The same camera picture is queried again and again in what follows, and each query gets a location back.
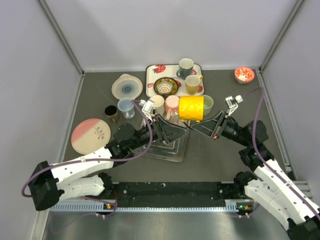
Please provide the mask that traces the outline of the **yellow mug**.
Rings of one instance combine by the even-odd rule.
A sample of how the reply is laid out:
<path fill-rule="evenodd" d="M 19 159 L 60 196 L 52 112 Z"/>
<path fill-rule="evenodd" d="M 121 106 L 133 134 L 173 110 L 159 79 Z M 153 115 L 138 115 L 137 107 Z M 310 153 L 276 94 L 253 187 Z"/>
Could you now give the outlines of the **yellow mug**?
<path fill-rule="evenodd" d="M 204 97 L 181 96 L 178 104 L 178 116 L 183 122 L 201 122 L 204 118 Z"/>

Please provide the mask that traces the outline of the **green mug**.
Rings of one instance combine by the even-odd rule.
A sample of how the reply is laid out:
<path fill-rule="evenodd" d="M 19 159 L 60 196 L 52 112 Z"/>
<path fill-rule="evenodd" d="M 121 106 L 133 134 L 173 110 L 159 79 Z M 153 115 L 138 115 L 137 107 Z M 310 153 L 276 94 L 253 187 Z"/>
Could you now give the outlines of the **green mug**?
<path fill-rule="evenodd" d="M 214 105 L 214 100 L 209 95 L 203 95 L 203 99 L 204 99 L 204 102 L 203 102 L 203 116 L 205 117 L 205 116 L 208 116 L 211 113 L 213 105 Z"/>

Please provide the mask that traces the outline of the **pink mug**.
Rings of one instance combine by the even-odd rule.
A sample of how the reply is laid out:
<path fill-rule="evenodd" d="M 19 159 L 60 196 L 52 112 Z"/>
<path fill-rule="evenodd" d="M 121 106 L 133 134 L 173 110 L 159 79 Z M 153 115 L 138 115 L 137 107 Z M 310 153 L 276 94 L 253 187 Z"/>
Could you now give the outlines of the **pink mug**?
<path fill-rule="evenodd" d="M 170 95 L 165 100 L 166 116 L 165 119 L 169 120 L 171 117 L 176 116 L 179 110 L 180 98 L 176 95 Z"/>

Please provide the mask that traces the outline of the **cream mug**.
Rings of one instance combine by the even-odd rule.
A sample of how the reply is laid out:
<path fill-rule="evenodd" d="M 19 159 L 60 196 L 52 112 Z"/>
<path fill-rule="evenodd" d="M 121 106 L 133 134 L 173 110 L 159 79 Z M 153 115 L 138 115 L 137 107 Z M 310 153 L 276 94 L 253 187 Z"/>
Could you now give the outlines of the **cream mug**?
<path fill-rule="evenodd" d="M 149 98 L 153 102 L 155 114 L 163 115 L 165 113 L 165 99 L 161 95 L 154 95 Z"/>

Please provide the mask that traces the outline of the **light blue mug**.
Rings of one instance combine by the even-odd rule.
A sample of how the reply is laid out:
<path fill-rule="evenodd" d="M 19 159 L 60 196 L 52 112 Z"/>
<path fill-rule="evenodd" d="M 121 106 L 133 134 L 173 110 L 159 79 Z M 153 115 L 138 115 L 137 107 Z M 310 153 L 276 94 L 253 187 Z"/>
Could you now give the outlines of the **light blue mug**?
<path fill-rule="evenodd" d="M 131 119 L 135 116 L 135 107 L 130 98 L 123 98 L 119 100 L 117 108 L 126 119 Z"/>

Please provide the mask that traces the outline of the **small brown mug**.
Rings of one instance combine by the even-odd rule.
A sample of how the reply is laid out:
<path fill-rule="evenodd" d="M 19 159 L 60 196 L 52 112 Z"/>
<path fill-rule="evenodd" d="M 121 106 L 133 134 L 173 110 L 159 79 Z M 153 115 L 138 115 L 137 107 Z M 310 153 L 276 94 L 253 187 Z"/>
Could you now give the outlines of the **small brown mug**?
<path fill-rule="evenodd" d="M 116 123 L 119 120 L 119 111 L 115 105 L 109 105 L 104 110 L 105 115 L 112 120 L 113 123 Z"/>

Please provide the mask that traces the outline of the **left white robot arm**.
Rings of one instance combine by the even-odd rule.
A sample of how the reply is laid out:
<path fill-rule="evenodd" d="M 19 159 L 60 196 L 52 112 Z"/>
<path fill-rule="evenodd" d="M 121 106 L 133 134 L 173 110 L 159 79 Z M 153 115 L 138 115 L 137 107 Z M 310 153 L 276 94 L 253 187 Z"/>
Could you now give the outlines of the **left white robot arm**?
<path fill-rule="evenodd" d="M 137 159 L 133 151 L 142 146 L 149 147 L 154 141 L 169 144 L 188 133 L 188 128 L 169 123 L 160 115 L 147 120 L 139 130 L 130 123 L 123 123 L 113 135 L 114 139 L 97 150 L 61 163 L 40 162 L 24 187 L 29 189 L 28 197 L 38 212 L 77 197 L 106 199 L 114 191 L 111 178 L 106 173 L 91 176 L 92 173 Z"/>

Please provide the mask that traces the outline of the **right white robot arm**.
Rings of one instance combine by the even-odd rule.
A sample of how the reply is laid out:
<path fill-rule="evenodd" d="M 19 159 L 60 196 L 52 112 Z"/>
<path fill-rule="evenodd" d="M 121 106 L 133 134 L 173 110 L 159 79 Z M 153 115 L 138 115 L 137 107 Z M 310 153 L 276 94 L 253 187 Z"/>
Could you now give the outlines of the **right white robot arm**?
<path fill-rule="evenodd" d="M 302 193 L 266 148 L 264 142 L 269 137 L 261 120 L 241 127 L 222 111 L 190 127 L 213 140 L 225 137 L 245 147 L 239 155 L 250 170 L 239 172 L 233 180 L 237 197 L 256 201 L 278 220 L 291 240 L 320 238 L 320 208 Z"/>

